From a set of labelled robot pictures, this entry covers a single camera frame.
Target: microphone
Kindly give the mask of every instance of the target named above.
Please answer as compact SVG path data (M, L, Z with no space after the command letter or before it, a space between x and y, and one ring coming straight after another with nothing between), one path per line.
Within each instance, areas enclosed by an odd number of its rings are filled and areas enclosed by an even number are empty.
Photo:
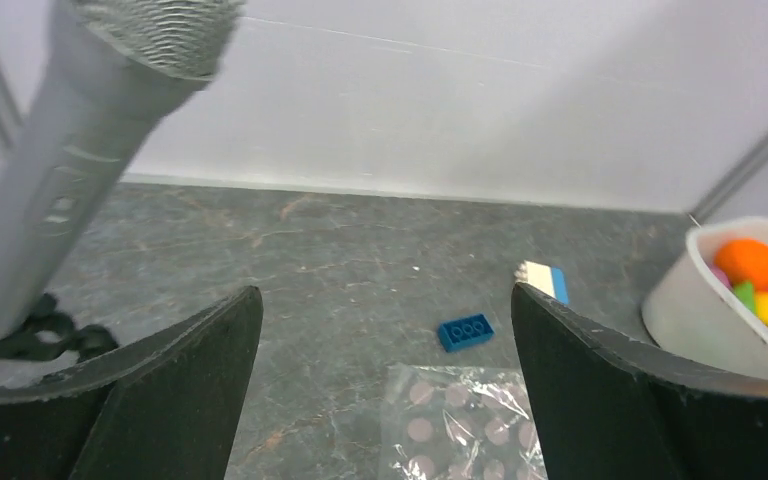
M0 177L0 340L160 120L205 88L242 0L55 0L51 57Z

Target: gray marble table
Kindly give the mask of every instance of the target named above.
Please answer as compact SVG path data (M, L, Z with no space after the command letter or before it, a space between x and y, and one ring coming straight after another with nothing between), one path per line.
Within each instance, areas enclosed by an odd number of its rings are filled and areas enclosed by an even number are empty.
M518 368L509 298L525 259L560 267L579 313L646 341L639 302L689 226L682 215L121 185L54 291L128 343L260 286L263 333L226 478L374 479L388 366ZM497 336L443 352L435 327L476 312ZM0 362L0 385L39 373Z

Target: microphone mesh head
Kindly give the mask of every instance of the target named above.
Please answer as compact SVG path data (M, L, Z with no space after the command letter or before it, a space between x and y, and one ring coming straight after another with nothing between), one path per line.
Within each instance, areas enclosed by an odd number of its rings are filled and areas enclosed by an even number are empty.
M243 0L70 0L88 28L141 63L182 78L209 77Z

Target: white container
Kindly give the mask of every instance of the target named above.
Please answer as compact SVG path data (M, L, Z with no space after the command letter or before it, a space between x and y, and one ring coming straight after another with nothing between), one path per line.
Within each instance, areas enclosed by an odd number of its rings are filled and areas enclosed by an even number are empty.
M738 238L768 245L768 218L691 229L685 253L643 302L643 322L670 353L768 379L768 328L708 267L722 245Z

